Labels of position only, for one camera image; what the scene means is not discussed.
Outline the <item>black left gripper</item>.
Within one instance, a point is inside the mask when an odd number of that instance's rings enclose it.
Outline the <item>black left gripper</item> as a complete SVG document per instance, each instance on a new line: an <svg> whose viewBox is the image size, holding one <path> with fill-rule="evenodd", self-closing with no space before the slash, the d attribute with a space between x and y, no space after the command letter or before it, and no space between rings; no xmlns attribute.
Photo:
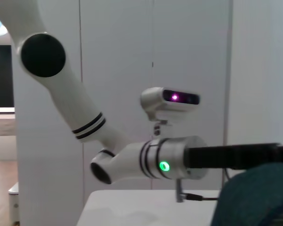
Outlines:
<svg viewBox="0 0 283 226"><path fill-rule="evenodd" d="M248 170L274 162L283 162L279 143L195 147L183 154L185 167L191 169Z"/></svg>

